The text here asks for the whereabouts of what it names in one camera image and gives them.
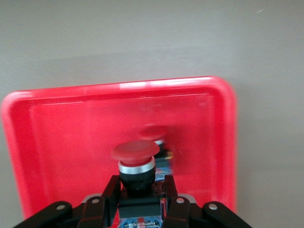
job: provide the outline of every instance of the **silver ring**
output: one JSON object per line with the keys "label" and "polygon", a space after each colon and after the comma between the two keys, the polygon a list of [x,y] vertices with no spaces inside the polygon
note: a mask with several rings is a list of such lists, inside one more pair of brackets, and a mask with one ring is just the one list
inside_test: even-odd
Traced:
{"label": "silver ring", "polygon": [[153,156],[149,163],[141,165],[141,166],[130,167],[130,166],[123,165],[123,163],[121,161],[118,162],[119,172],[124,173],[124,174],[140,174],[140,173],[150,171],[154,167],[155,167],[155,159]]}
{"label": "silver ring", "polygon": [[163,144],[163,140],[156,140],[156,141],[154,141],[157,145],[162,145]]}

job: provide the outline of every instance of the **red tray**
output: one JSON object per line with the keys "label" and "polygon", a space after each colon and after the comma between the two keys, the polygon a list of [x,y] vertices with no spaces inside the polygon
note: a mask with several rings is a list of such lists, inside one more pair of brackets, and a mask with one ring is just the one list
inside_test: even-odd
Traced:
{"label": "red tray", "polygon": [[102,192],[111,150],[148,125],[168,128],[179,193],[236,209],[236,97],[218,77],[16,91],[1,116],[25,218]]}

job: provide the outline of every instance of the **silver screw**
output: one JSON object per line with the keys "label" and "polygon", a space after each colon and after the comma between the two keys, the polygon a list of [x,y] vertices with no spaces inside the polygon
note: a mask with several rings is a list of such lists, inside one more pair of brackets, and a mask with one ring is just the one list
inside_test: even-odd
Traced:
{"label": "silver screw", "polygon": [[92,203],[98,203],[98,202],[99,202],[99,199],[92,200]]}
{"label": "silver screw", "polygon": [[66,206],[61,204],[59,206],[56,207],[56,210],[62,210],[63,208],[65,208]]}
{"label": "silver screw", "polygon": [[217,210],[218,209],[217,205],[215,205],[214,203],[209,204],[209,208],[211,210]]}
{"label": "silver screw", "polygon": [[184,200],[183,198],[178,197],[178,198],[176,199],[176,202],[177,202],[177,203],[184,203],[185,200]]}

